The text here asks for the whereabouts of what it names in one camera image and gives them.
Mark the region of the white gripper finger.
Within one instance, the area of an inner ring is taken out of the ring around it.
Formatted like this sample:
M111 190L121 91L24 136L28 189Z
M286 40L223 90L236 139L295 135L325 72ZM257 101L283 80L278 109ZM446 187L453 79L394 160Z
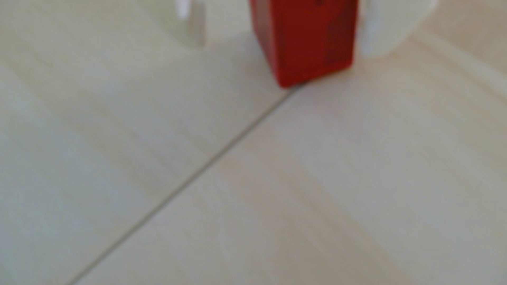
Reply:
M191 48L203 48L206 36L206 7L202 1L173 1L170 34Z
M439 1L359 1L356 50L360 57L388 55L436 8Z

